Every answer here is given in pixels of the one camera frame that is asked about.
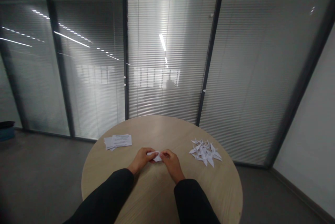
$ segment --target horizontal blinds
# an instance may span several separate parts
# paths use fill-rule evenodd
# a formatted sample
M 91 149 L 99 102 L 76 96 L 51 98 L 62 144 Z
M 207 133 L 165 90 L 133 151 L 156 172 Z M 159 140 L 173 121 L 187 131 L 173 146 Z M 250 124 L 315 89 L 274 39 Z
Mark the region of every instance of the horizontal blinds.
M 128 0 L 129 116 L 195 123 L 216 0 Z
M 69 135 L 45 0 L 2 2 L 1 41 L 27 127 Z
M 125 120 L 122 0 L 55 0 L 75 135 Z
M 268 165 L 329 0 L 222 0 L 200 127 L 234 161 Z
M 15 126 L 21 128 L 21 120 L 2 58 L 0 58 L 0 90 L 0 122 L 15 121 Z

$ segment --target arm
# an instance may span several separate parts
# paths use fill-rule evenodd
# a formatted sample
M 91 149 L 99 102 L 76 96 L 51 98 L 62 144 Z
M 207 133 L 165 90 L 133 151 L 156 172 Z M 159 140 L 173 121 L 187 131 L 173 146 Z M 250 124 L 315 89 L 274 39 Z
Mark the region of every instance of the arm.
M 176 183 L 174 196 L 180 223 L 189 223 L 190 220 L 202 224 L 220 223 L 199 183 L 193 179 L 185 179 L 177 155 L 165 150 L 161 153 L 161 159 Z
M 70 223 L 114 223 L 122 206 L 126 202 L 138 173 L 157 153 L 152 148 L 141 148 L 133 162 L 126 169 L 120 169 L 96 188 L 78 207 L 74 215 L 64 224 Z

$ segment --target hand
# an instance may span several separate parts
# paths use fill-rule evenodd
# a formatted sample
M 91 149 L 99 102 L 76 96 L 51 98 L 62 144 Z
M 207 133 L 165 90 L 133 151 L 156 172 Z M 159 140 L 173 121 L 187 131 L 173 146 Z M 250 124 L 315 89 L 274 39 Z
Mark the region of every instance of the hand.
M 169 149 L 166 149 L 162 151 L 159 156 L 166 165 L 167 170 L 175 184 L 178 184 L 179 181 L 185 179 L 183 171 L 180 167 L 179 159 L 175 153 L 171 152 Z
M 148 152 L 154 152 L 155 150 L 152 148 L 142 147 L 136 154 L 133 162 L 130 166 L 127 167 L 132 174 L 138 173 L 148 162 L 155 163 L 152 159 L 156 158 L 158 152 L 155 152 L 151 155 L 147 155 Z

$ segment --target black jacket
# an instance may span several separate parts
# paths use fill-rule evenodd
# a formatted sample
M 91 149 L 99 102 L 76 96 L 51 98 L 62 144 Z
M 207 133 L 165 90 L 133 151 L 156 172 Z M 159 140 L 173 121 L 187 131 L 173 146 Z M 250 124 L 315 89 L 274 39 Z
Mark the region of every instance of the black jacket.
M 114 223 L 126 202 L 134 175 L 126 168 L 112 175 L 95 189 L 64 224 Z M 199 183 L 181 180 L 174 188 L 180 223 L 220 223 Z

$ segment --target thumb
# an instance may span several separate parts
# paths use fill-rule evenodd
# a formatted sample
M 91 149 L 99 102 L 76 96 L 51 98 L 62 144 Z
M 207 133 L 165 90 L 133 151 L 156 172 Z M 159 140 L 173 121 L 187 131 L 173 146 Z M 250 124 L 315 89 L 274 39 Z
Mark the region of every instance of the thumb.
M 148 160 L 152 160 L 152 159 L 156 158 L 157 155 L 158 155 L 158 152 L 154 152 L 154 153 L 148 155 Z
M 159 156 L 161 157 L 162 161 L 163 161 L 164 163 L 166 163 L 166 161 L 168 160 L 168 158 L 165 157 L 165 155 L 164 155 L 163 153 L 160 153 Z

